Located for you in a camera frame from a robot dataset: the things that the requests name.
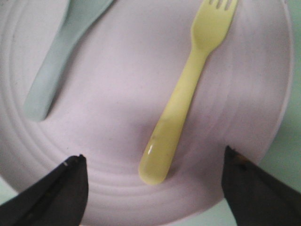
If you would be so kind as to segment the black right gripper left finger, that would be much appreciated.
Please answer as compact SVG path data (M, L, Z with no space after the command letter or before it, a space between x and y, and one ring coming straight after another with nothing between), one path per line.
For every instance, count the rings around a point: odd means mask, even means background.
M88 200L87 161L71 156L0 206L2 226L79 226Z

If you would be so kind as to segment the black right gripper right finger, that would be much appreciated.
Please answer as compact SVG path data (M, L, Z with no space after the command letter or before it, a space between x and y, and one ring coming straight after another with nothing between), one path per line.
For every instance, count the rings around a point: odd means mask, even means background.
M224 197L239 226L299 226L301 194L227 146Z

